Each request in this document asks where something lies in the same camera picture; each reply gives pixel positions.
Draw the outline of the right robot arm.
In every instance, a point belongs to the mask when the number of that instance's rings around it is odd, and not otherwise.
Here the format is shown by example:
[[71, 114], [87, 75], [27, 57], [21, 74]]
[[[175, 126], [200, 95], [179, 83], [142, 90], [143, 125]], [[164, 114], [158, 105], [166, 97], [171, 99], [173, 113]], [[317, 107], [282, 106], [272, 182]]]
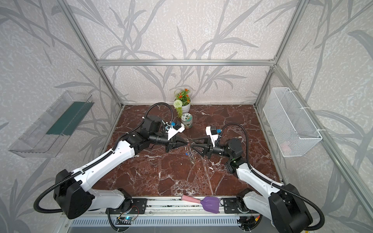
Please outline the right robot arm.
[[226, 124], [222, 129], [208, 126], [206, 136], [193, 139], [191, 148], [202, 157], [210, 158], [213, 154], [227, 157], [227, 171], [253, 188], [241, 198], [242, 211], [253, 210], [262, 214], [272, 221], [280, 233], [300, 233], [322, 228], [325, 216], [316, 204], [300, 195], [294, 185], [276, 182], [250, 164], [248, 143], [232, 138], [220, 145], [222, 135], [229, 126]]

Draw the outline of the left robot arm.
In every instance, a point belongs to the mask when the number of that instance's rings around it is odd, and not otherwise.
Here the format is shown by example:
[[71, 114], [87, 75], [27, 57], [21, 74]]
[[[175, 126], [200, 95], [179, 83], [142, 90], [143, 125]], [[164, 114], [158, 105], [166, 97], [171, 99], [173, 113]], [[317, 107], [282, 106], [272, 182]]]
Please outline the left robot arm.
[[151, 144], [163, 145], [166, 152], [186, 146], [187, 142], [178, 136], [184, 129], [184, 124], [179, 121], [165, 122], [147, 111], [142, 122], [120, 136], [108, 151], [72, 172], [60, 171], [55, 184], [36, 198], [34, 210], [43, 214], [63, 212], [68, 219], [75, 219], [87, 211], [119, 208], [130, 199], [127, 192], [123, 189], [95, 190], [93, 186], [97, 181]]

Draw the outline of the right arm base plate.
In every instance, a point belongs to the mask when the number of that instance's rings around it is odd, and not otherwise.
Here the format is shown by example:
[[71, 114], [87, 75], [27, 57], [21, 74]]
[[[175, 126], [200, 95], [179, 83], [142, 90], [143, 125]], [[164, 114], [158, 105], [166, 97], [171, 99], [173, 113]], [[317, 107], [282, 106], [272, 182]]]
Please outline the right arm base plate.
[[225, 214], [246, 214], [249, 212], [241, 197], [222, 198], [221, 200]]

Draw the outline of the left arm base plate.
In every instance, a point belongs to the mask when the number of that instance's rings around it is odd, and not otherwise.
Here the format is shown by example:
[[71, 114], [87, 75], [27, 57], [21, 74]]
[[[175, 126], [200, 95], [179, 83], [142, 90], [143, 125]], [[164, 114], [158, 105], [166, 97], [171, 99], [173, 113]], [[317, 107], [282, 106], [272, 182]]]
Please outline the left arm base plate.
[[128, 198], [119, 206], [119, 213], [124, 214], [145, 214], [148, 199], [146, 198]]

